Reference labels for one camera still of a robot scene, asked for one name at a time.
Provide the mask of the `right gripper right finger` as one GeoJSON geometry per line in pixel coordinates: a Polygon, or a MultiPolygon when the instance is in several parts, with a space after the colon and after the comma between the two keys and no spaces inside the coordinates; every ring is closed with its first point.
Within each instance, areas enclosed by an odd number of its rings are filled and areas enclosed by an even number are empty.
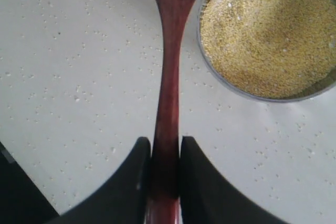
{"type": "Polygon", "coordinates": [[[179,191],[183,223],[284,222],[226,180],[191,136],[182,138],[179,191]]]}

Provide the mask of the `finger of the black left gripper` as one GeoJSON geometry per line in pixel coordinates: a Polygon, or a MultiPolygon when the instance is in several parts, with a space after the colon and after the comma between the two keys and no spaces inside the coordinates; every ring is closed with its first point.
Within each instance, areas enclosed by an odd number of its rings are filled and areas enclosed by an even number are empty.
{"type": "Polygon", "coordinates": [[[1,145],[1,223],[47,223],[57,217],[57,211],[1,145]]]}

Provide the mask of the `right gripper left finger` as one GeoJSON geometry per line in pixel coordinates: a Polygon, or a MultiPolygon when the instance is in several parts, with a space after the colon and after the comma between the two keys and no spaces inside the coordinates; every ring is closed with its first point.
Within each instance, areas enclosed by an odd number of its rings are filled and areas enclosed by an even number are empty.
{"type": "Polygon", "coordinates": [[[144,223],[151,145],[137,139],[116,172],[92,195],[49,223],[144,223]]]}

